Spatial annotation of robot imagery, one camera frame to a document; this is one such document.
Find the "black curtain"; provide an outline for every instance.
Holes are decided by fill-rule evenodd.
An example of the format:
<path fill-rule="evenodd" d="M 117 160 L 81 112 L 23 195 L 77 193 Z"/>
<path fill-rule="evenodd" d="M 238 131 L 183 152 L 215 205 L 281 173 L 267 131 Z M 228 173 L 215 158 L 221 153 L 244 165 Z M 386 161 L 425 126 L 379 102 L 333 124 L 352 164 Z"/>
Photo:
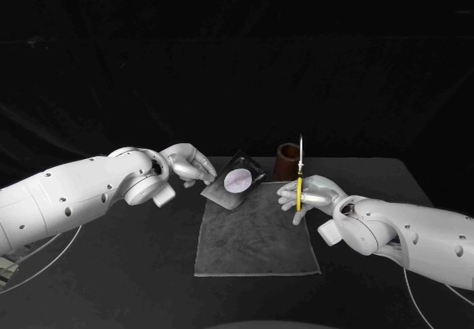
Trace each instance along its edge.
<path fill-rule="evenodd" d="M 473 176 L 469 10 L 13 1 L 2 12 L 0 185 L 124 146 L 274 156 L 303 133 L 307 156 L 399 158 L 437 205 L 470 211 L 451 193 Z"/>

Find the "brown cup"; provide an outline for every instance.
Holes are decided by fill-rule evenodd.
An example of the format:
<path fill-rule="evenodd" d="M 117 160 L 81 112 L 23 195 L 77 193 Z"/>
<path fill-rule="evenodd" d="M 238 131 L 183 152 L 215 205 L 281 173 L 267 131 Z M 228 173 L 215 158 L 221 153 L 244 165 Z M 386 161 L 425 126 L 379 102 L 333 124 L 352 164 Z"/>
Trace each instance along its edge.
<path fill-rule="evenodd" d="M 286 143 L 278 146 L 274 176 L 280 181 L 299 178 L 300 146 Z"/>

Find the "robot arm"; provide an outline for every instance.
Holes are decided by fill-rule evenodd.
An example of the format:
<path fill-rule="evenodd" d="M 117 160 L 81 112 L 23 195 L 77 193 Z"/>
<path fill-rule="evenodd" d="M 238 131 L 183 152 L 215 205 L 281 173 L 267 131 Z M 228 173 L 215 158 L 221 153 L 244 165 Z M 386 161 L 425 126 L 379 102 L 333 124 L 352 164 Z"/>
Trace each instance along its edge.
<path fill-rule="evenodd" d="M 215 168 L 192 144 L 160 153 L 126 147 L 54 167 L 2 189 L 0 255 L 88 223 L 121 199 L 131 206 L 153 199 L 163 207 L 176 195 L 167 183 L 172 172 L 186 187 L 195 179 L 214 181 Z"/>
<path fill-rule="evenodd" d="M 291 184 L 278 191 L 284 210 L 296 199 Z M 388 257 L 432 280 L 474 290 L 471 217 L 412 204 L 347 196 L 336 183 L 317 175 L 303 185 L 309 187 L 303 202 L 333 216 L 319 228 L 329 245 L 345 240 L 362 255 Z"/>

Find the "table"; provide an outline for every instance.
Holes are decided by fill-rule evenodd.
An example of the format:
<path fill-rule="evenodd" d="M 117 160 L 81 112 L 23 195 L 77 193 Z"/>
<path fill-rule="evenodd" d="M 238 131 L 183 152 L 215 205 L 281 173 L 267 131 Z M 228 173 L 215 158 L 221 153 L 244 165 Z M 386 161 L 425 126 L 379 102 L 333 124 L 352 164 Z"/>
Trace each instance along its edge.
<path fill-rule="evenodd" d="M 211 157 L 219 170 L 231 157 Z M 254 157 L 273 178 L 274 158 Z M 389 158 L 307 158 L 306 175 L 336 181 L 349 195 L 431 206 L 404 163 Z M 120 201 L 88 223 L 71 249 L 32 281 L 0 295 L 3 328 L 206 328 L 235 321 L 286 320 L 336 328 L 427 328 L 407 291 L 402 268 L 329 247 L 317 228 L 330 217 L 307 214 L 323 274 L 297 277 L 193 276 L 206 198 L 203 183 L 175 200 Z M 20 266 L 12 284 L 56 257 L 75 230 Z M 420 308 L 435 328 L 474 324 L 471 306 L 432 280 L 409 273 Z M 471 292 L 463 294 L 474 300 Z"/>

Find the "gray cloth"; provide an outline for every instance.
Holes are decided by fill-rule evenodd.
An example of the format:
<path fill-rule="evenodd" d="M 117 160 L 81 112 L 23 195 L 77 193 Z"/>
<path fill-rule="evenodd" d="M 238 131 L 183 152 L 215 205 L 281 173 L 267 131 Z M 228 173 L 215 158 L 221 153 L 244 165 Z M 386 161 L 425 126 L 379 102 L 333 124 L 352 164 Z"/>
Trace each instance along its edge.
<path fill-rule="evenodd" d="M 322 273 L 303 219 L 281 210 L 277 190 L 262 183 L 234 210 L 208 200 L 195 276 L 304 276 Z"/>

